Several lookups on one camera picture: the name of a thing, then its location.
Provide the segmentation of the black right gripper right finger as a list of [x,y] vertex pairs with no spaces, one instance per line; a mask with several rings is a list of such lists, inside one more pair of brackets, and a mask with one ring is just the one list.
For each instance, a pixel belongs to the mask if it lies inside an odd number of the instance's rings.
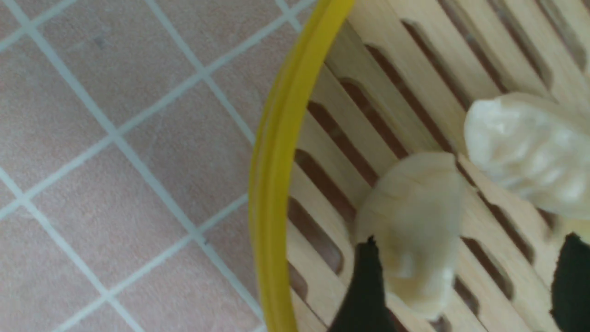
[[590,330],[590,248],[569,233],[559,253],[551,285],[552,309],[562,332]]

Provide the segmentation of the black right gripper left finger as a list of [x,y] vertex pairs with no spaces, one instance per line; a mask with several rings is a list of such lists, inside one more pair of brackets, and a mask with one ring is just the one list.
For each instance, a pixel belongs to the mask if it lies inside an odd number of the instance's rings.
[[369,236],[355,246],[354,271],[330,332],[395,332],[386,306],[385,284],[377,242]]

